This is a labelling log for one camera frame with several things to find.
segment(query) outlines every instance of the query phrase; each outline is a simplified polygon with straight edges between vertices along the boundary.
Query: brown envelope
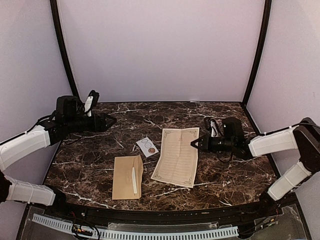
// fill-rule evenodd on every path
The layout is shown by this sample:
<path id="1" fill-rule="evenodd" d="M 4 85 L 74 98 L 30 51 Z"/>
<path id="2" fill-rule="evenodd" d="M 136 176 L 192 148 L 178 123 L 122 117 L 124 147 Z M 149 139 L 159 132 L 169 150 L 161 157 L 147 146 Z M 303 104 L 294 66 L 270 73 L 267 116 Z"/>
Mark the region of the brown envelope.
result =
<path id="1" fill-rule="evenodd" d="M 133 184 L 133 167 L 136 190 Z M 144 166 L 141 156 L 120 156 L 114 158 L 112 200 L 141 198 L 141 183 Z"/>

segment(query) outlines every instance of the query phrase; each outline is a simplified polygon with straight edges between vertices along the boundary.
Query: white wall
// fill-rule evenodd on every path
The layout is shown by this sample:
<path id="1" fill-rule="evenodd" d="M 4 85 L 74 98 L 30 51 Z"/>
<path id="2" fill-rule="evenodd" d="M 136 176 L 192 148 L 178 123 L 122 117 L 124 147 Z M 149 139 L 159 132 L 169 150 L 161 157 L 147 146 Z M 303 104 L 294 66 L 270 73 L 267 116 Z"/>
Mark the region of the white wall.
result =
<path id="1" fill-rule="evenodd" d="M 69 95 L 49 0 L 0 0 L 0 142 L 29 129 Z M 4 173 L 41 184 L 56 147 L 16 162 Z M 0 204 L 0 239 L 14 240 L 25 205 Z"/>
<path id="2" fill-rule="evenodd" d="M 262 132 L 311 117 L 320 125 L 320 1 L 273 1 L 263 55 L 248 109 Z M 297 151 L 275 154 L 281 173 Z M 297 196 L 313 239 L 320 239 L 320 173 Z"/>
<path id="3" fill-rule="evenodd" d="M 242 101 L 264 0 L 60 0 L 84 101 Z"/>

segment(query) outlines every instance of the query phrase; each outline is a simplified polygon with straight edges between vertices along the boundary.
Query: cable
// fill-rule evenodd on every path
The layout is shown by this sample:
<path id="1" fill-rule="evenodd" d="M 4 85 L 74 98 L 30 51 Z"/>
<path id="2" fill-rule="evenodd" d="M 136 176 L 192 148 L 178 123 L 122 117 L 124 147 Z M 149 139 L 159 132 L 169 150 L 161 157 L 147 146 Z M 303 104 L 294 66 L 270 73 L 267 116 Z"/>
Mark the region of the cable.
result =
<path id="1" fill-rule="evenodd" d="M 222 159 L 219 157 L 219 154 L 217 154 L 218 160 L 219 160 L 220 162 L 224 163 L 224 164 L 229 163 L 229 162 L 232 160 L 233 157 L 234 157 L 234 153 L 231 152 L 230 157 L 229 157 L 229 160 L 227 160 L 227 161 L 222 161 Z"/>
<path id="2" fill-rule="evenodd" d="M 298 125 L 307 125 L 307 126 L 312 126 L 312 127 L 320 129 L 320 126 L 318 126 L 316 124 L 312 124 L 312 123 L 307 123 L 307 122 L 300 122 Z"/>
<path id="3" fill-rule="evenodd" d="M 58 215 L 60 215 L 60 216 L 62 216 L 62 217 L 64 217 L 64 218 L 67 218 L 67 219 L 70 219 L 70 218 L 71 218 L 70 216 L 64 215 L 64 214 L 62 214 L 62 213 L 60 213 L 60 212 L 58 212 L 58 211 L 55 211 L 55 210 L 52 210 L 52 209 L 51 209 L 51 211 L 54 212 L 54 213 L 56 213 L 56 214 L 58 214 Z M 101 237 L 101 236 L 100 236 L 100 232 L 99 232 L 98 228 L 97 228 L 95 225 L 92 225 L 90 222 L 88 222 L 88 221 L 86 221 L 86 220 L 83 220 L 83 219 L 81 219 L 81 218 L 77 218 L 74 212 L 71 212 L 71 214 L 73 215 L 73 225 L 75 224 L 75 220 L 78 220 L 78 221 L 81 221 L 81 222 L 87 224 L 89 228 L 91 228 L 92 230 L 93 230 L 93 229 L 96 230 L 96 233 L 98 234 L 97 240 L 100 240 L 100 237 Z"/>
<path id="4" fill-rule="evenodd" d="M 261 134 L 261 136 L 268 136 L 268 135 L 271 135 L 271 134 L 275 134 L 277 132 L 280 132 L 280 131 L 283 131 L 283 130 L 287 130 L 287 129 L 290 129 L 290 128 L 293 128 L 293 127 L 296 127 L 296 126 L 299 126 L 299 125 L 312 126 L 312 127 L 320 129 L 320 126 L 318 126 L 316 124 L 307 123 L 307 122 L 299 122 L 299 123 L 293 124 L 292 126 L 287 126 L 287 127 L 275 130 L 275 131 L 267 132 L 266 134 Z"/>

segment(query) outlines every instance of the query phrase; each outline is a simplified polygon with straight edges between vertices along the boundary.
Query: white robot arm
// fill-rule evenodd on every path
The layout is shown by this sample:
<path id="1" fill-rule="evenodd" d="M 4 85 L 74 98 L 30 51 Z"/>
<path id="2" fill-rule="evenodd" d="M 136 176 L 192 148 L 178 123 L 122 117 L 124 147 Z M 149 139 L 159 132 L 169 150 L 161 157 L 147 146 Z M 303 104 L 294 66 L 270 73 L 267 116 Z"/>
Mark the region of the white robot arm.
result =
<path id="1" fill-rule="evenodd" d="M 23 157 L 62 141 L 70 133 L 105 132 L 117 120 L 105 113 L 92 114 L 98 98 L 94 90 L 84 104 L 75 96 L 59 97 L 52 115 L 40 118 L 28 131 L 0 143 L 0 203 L 10 200 L 46 206 L 54 203 L 56 194 L 51 188 L 16 180 L 2 172 Z"/>
<path id="2" fill-rule="evenodd" d="M 224 136 L 204 135 L 191 145 L 213 153 L 231 152 L 245 160 L 279 151 L 299 150 L 299 161 L 261 194 L 260 201 L 266 208 L 320 171 L 320 129 L 308 117 L 293 126 L 253 139 L 245 139 L 241 122 L 234 117 L 224 119 L 222 125 Z"/>

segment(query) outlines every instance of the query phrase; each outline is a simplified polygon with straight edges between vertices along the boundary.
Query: marble table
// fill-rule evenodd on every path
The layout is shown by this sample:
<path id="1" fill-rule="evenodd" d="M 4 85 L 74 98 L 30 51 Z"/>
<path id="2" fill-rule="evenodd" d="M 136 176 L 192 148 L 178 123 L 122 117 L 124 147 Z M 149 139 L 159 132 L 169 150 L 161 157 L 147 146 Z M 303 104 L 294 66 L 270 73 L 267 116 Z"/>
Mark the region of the marble table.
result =
<path id="1" fill-rule="evenodd" d="M 239 103 L 235 102 L 128 102 L 99 103 L 95 113 L 107 113 L 117 123 L 106 132 L 71 134 L 58 149 L 45 184 L 60 189 L 73 204 L 136 211 L 205 210 L 252 203 L 275 179 L 266 156 L 251 160 L 229 154 L 199 152 L 193 188 L 151 179 L 160 157 L 146 158 L 136 141 L 149 137 L 161 149 L 163 128 L 200 127 L 207 133 L 204 117 L 221 123 L 227 117 L 241 120 L 247 137 L 255 135 Z M 143 160 L 142 197 L 112 200 L 115 157 L 141 155 Z"/>

